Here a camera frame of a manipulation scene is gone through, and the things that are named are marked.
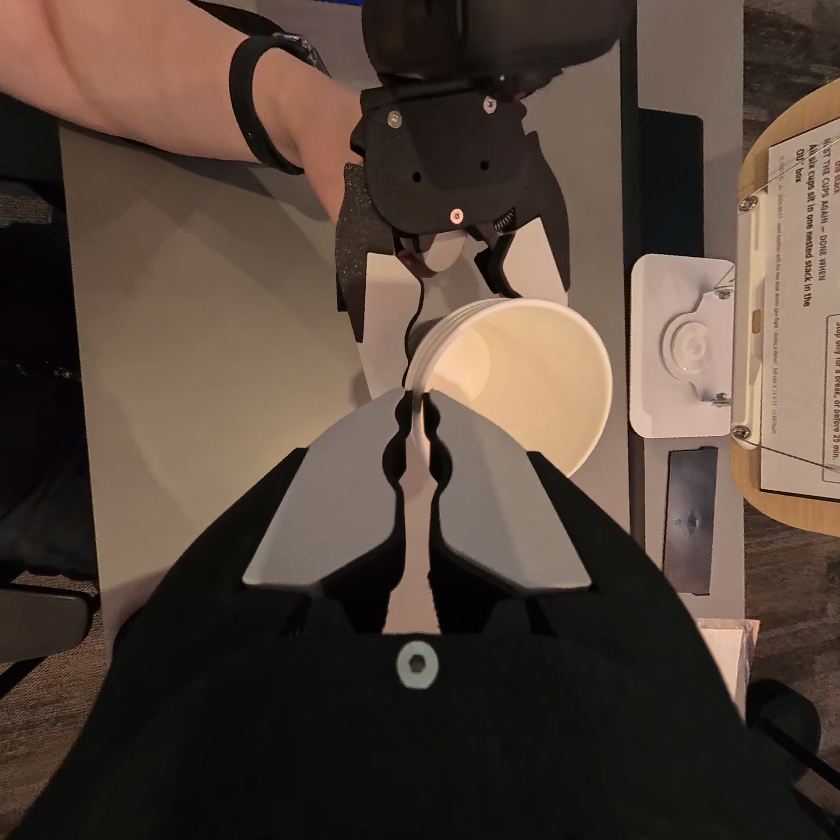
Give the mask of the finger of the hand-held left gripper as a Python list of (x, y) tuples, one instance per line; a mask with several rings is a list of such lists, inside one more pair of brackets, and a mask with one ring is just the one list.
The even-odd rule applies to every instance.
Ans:
[(541, 218), (534, 218), (497, 240), (496, 296), (569, 304), (563, 275)]
[(410, 364), (407, 337), (423, 299), (423, 282), (399, 258), (367, 255), (363, 373), (371, 399), (403, 386)]

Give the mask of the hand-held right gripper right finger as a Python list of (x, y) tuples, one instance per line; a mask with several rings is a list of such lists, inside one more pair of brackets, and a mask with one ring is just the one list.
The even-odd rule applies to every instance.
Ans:
[(440, 391), (424, 395), (423, 425), (437, 483), (431, 551), (517, 595), (591, 586), (527, 451), (508, 432)]

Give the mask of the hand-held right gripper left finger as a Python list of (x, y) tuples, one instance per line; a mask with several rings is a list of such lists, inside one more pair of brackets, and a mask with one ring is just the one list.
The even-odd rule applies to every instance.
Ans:
[(249, 586), (314, 594), (404, 538), (412, 397), (396, 387), (308, 447), (248, 564)]

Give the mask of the person's left forearm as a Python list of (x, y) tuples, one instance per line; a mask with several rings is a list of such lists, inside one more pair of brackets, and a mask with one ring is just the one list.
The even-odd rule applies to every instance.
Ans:
[(2, 1), (4, 95), (159, 150), (257, 161), (229, 68), (245, 34), (190, 2)]

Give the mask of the person's left hand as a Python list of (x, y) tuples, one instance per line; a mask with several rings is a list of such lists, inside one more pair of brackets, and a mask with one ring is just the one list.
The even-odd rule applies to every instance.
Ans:
[(361, 92), (296, 59), (288, 62), (283, 85), (282, 108), (291, 147), (315, 196), (337, 223), (344, 198), (344, 168), (361, 162), (350, 145), (361, 119)]

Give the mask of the black wrist band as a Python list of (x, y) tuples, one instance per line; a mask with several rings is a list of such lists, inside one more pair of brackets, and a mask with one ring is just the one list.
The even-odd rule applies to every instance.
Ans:
[(240, 132), (256, 161), (287, 175), (305, 171), (281, 154), (270, 139), (257, 114), (254, 78), (258, 60), (272, 49), (279, 49), (300, 62), (329, 76), (317, 49), (301, 35), (278, 30), (271, 35), (246, 37), (234, 51), (228, 72), (229, 97)]

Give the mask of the wooden sign board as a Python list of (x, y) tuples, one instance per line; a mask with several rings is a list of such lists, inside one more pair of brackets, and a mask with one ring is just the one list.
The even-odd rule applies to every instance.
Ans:
[[(772, 121), (745, 155), (738, 176), (737, 219), (745, 217), (749, 222), (758, 208), (753, 197), (766, 188), (769, 177), (769, 150), (772, 146), (813, 130), (820, 125), (838, 119), (839, 80), (831, 81), (806, 95), (787, 108)], [(762, 338), (763, 316), (757, 315), (759, 301), (753, 300), (753, 289), (757, 289), (750, 277), (749, 225), (738, 222), (738, 245), (736, 269), (736, 306), (734, 313), (734, 341), (732, 372), (735, 397), (731, 410), (731, 427), (743, 425), (752, 433), (755, 429), (747, 422), (749, 413), (738, 407), (747, 391), (752, 387), (749, 381), (749, 366), (753, 345)], [(792, 528), (816, 532), (829, 536), (839, 535), (839, 512), (837, 500), (822, 500), (796, 495), (770, 493), (760, 488), (760, 451), (746, 448), (731, 437), (730, 470), (743, 498), (752, 507), (777, 522)]]

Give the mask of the black chair caster base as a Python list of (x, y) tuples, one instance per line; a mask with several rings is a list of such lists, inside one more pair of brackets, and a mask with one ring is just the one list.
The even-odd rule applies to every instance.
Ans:
[(799, 783), (808, 772), (836, 791), (839, 772), (820, 758), (822, 722), (814, 704), (775, 679), (758, 679), (747, 688), (745, 722), (785, 778)]

